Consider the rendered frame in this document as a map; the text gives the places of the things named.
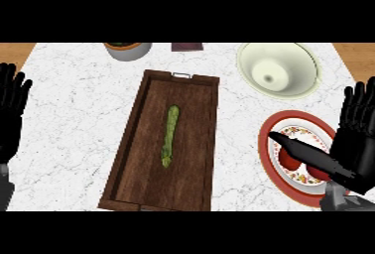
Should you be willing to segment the pale green bowl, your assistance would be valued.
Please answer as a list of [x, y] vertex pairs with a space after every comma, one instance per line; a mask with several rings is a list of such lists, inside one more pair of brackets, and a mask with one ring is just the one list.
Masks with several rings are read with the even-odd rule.
[[251, 88], [276, 99], [301, 99], [319, 87], [318, 59], [301, 43], [242, 44], [238, 70]]

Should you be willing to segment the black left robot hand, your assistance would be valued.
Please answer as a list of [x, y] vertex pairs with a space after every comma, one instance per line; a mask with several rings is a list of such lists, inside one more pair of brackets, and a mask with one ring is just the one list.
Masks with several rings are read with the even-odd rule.
[[0, 164], [6, 164], [18, 152], [31, 86], [33, 80], [16, 71], [16, 66], [0, 63]]

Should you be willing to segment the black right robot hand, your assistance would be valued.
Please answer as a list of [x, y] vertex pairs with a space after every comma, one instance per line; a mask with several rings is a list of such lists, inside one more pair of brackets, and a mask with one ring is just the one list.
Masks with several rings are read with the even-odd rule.
[[282, 133], [272, 132], [269, 137], [294, 159], [328, 173], [349, 190], [366, 194], [375, 187], [375, 76], [344, 88], [329, 153]]

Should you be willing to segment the dark purple flat object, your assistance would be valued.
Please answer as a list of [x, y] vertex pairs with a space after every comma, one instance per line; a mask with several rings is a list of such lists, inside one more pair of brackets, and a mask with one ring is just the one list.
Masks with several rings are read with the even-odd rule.
[[173, 43], [171, 44], [171, 51], [173, 52], [193, 52], [202, 51], [204, 46], [201, 43]]

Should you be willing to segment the brown wooden tray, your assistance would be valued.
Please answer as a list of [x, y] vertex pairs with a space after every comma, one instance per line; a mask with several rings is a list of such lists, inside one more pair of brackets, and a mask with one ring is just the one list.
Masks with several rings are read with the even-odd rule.
[[[148, 70], [98, 206], [131, 211], [211, 209], [220, 78]], [[173, 160], [161, 165], [167, 110], [180, 109]]]

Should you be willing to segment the red bell pepper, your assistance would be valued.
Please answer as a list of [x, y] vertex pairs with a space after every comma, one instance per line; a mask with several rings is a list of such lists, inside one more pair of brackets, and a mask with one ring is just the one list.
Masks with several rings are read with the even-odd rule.
[[[301, 165], [301, 162], [289, 156], [285, 149], [281, 149], [279, 152], [279, 162], [281, 165], [292, 172], [298, 169]], [[307, 166], [306, 170], [316, 179], [319, 179], [320, 181], [329, 181], [329, 175], [322, 170], [316, 169], [312, 166]]]

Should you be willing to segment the green cucumber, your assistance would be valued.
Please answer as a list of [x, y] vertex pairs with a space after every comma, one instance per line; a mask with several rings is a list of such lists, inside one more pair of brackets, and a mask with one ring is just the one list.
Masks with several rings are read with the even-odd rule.
[[167, 110], [164, 145], [161, 148], [161, 165], [167, 168], [173, 160], [173, 139], [179, 121], [180, 109], [177, 105], [171, 105]]

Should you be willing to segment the grey potted plant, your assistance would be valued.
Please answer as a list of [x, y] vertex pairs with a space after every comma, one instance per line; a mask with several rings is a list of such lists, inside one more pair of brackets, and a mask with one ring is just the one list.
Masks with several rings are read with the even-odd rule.
[[126, 46], [114, 46], [105, 43], [105, 48], [112, 58], [121, 62], [131, 62], [139, 60], [151, 50], [151, 43], [131, 43]]

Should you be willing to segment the red rimmed floral plate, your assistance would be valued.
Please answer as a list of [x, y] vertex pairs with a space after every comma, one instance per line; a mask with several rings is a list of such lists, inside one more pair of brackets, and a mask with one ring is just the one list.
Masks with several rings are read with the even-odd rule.
[[353, 180], [329, 157], [335, 132], [312, 114], [298, 110], [275, 113], [258, 135], [258, 154], [279, 191], [300, 204], [319, 207], [331, 180]]

